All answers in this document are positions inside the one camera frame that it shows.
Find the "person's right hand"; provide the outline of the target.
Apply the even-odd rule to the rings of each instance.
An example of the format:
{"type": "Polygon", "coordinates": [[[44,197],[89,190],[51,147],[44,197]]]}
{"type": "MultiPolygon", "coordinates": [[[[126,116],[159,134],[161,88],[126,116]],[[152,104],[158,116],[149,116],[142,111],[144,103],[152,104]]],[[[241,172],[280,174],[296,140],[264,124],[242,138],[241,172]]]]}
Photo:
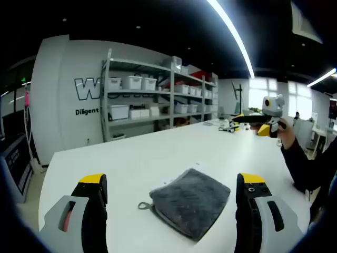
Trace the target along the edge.
{"type": "Polygon", "coordinates": [[[289,149],[295,141],[295,134],[291,125],[284,118],[280,118],[279,122],[285,125],[285,128],[279,125],[277,132],[278,138],[281,140],[285,150],[289,149]]]}

